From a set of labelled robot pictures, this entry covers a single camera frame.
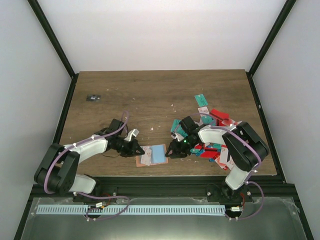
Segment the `pink leather card holder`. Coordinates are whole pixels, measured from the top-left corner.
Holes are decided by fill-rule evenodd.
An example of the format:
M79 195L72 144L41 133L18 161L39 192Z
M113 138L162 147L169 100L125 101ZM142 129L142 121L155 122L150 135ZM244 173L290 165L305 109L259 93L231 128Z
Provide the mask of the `pink leather card holder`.
M169 160L166 157L167 148L165 144L147 145L147 146L152 149L150 166L163 165L163 164L169 163ZM137 167L150 167L150 166L141 164L141 156L136 156L135 162Z

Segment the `white floral VIP card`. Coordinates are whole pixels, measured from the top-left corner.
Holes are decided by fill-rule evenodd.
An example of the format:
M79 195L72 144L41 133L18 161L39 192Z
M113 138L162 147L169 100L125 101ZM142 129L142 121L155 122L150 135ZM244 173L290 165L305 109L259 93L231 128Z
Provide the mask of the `white floral VIP card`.
M152 159L152 149L149 146L142 147L144 154L141 156L140 163L146 166L150 166Z

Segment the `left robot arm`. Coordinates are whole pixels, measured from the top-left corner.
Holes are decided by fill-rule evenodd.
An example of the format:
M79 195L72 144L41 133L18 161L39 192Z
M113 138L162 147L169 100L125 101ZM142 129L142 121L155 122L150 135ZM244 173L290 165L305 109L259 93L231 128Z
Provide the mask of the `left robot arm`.
M127 130L127 123L113 119L92 136L72 144L53 143L45 153L34 174L34 181L43 187L47 194L82 193L91 202L97 202L102 196L102 189L97 181L85 174L78 174L80 163L89 158L115 150L121 157L129 158L145 154L136 139L139 130Z

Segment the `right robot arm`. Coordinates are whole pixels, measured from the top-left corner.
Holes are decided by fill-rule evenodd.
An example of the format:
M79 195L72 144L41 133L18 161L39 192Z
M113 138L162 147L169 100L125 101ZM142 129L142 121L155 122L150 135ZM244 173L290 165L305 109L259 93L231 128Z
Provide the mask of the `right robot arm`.
M267 144L245 121L223 126L210 123L198 125L191 116L187 116L178 125L186 136L173 131L173 140L165 156L185 158L196 150L197 154L215 154L216 160L223 164L233 163L222 188L223 198L229 202L240 196L240 188L249 183L251 174L270 152Z

